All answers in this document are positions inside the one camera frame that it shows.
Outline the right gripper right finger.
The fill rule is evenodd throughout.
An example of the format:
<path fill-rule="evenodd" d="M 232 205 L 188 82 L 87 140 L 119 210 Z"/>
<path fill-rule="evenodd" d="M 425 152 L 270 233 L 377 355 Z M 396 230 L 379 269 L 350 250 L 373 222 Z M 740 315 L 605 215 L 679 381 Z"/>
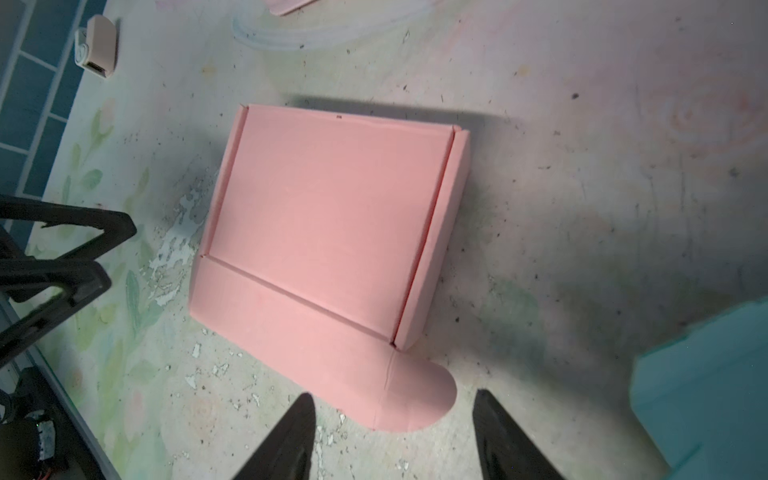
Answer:
<path fill-rule="evenodd" d="M 477 391 L 472 419 L 483 479 L 564 479 L 489 390 Z"/>

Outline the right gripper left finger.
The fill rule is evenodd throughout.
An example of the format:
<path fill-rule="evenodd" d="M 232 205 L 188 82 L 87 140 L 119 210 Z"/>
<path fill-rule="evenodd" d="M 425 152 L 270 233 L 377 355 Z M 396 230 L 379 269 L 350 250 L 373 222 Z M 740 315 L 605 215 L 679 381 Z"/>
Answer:
<path fill-rule="evenodd" d="M 235 480 L 307 480 L 316 433 L 312 396 L 302 393 L 277 422 Z"/>

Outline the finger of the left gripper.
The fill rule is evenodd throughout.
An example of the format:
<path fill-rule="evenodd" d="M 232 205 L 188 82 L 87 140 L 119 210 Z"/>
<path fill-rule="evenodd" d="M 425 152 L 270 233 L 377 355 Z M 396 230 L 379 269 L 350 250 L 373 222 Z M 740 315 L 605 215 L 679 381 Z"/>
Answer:
<path fill-rule="evenodd" d="M 85 229 L 98 232 L 59 259 L 96 260 L 137 234 L 132 218 L 124 212 L 1 196 L 1 219 L 40 224 L 43 229 Z"/>
<path fill-rule="evenodd" d="M 95 260 L 3 260 L 1 291 L 13 301 L 22 303 L 49 288 L 56 294 L 1 332 L 1 364 L 7 365 L 111 286 Z"/>

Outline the pink paper box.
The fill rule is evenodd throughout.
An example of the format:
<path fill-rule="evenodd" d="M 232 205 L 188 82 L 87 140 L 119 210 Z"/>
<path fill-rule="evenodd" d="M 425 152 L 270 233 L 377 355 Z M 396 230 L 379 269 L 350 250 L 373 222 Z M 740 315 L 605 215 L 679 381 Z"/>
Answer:
<path fill-rule="evenodd" d="M 373 430 L 429 427 L 449 371 L 415 356 L 470 167 L 450 124 L 243 105 L 190 315 Z"/>

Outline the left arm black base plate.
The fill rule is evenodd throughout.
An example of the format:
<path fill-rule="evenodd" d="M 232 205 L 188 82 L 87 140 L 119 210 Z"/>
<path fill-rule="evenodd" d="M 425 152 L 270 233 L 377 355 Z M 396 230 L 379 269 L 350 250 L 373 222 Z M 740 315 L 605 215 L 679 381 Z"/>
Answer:
<path fill-rule="evenodd" d="M 41 372 L 1 369 L 1 477 L 103 479 L 105 474 Z"/>

